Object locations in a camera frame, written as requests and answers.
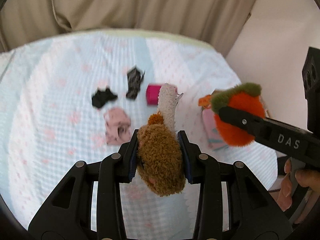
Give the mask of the brown and white plush toy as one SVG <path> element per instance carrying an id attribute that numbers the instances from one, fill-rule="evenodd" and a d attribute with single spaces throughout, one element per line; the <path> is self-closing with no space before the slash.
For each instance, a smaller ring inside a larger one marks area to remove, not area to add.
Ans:
<path id="1" fill-rule="evenodd" d="M 180 193 L 185 187 L 182 152 L 175 129 L 176 106 L 181 97 L 175 86 L 163 84 L 157 112 L 137 132 L 138 174 L 160 197 Z"/>

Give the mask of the pink cloth garment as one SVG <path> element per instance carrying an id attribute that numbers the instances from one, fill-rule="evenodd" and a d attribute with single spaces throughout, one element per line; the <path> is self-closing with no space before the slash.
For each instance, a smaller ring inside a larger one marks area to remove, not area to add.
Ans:
<path id="1" fill-rule="evenodd" d="M 131 139 L 131 118 L 120 107 L 113 107 L 104 114 L 105 137 L 108 145 L 121 145 Z"/>

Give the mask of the orange plush carrot toy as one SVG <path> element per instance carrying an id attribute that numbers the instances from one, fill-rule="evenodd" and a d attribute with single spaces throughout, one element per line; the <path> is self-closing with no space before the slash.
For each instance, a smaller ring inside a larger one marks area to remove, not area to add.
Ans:
<path id="1" fill-rule="evenodd" d="M 246 125 L 266 117 L 261 91 L 261 85 L 247 82 L 225 90 L 216 89 L 198 100 L 212 149 L 247 146 L 255 140 Z"/>

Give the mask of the black patterned sock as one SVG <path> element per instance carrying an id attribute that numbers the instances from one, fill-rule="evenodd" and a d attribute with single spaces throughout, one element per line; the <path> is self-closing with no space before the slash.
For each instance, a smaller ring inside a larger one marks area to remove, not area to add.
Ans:
<path id="1" fill-rule="evenodd" d="M 127 84 L 128 91 L 126 93 L 126 98 L 130 100 L 135 100 L 140 92 L 141 84 L 144 80 L 145 72 L 140 71 L 137 66 L 134 66 L 131 70 L 127 72 Z"/>

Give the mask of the pink cardboard box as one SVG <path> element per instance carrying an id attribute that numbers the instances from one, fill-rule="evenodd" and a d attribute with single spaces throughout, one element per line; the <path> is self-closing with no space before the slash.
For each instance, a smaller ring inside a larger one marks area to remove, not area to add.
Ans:
<path id="1" fill-rule="evenodd" d="M 206 133 L 208 146 L 212 150 L 220 150 L 223 148 L 227 148 L 228 145 L 222 139 L 220 133 L 217 130 L 216 122 L 214 119 L 214 112 L 212 111 L 210 100 L 211 97 L 215 94 L 220 92 L 219 90 L 214 90 L 212 94 L 207 95 L 199 100 L 202 103 L 201 105 L 201 115 L 202 115 L 202 122 L 204 126 L 204 131 Z"/>

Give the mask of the blue checked quilt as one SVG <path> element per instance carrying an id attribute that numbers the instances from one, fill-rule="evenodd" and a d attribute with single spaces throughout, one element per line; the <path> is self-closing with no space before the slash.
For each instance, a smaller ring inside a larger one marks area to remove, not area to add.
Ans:
<path id="1" fill-rule="evenodd" d="M 127 72 L 145 72 L 135 100 L 126 98 Z M 114 105 L 129 115 L 131 127 L 146 123 L 150 83 L 172 83 L 183 94 L 176 128 L 217 160 L 243 161 L 270 188 L 277 177 L 274 150 L 253 143 L 212 150 L 202 126 L 200 97 L 239 79 L 214 49 L 167 39 L 102 32 L 58 36 L 1 54 L 1 195 L 23 226 L 72 165 L 100 161 L 116 147 L 105 141 L 104 113 Z M 101 110 L 91 96 L 110 87 L 118 95 Z"/>

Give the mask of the beige curtain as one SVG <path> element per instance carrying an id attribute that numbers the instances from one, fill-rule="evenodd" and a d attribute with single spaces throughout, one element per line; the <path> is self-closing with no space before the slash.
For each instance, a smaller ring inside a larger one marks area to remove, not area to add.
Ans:
<path id="1" fill-rule="evenodd" d="M 256 0 L 6 0 L 1 51 L 62 33 L 143 29 L 183 35 L 227 55 Z"/>

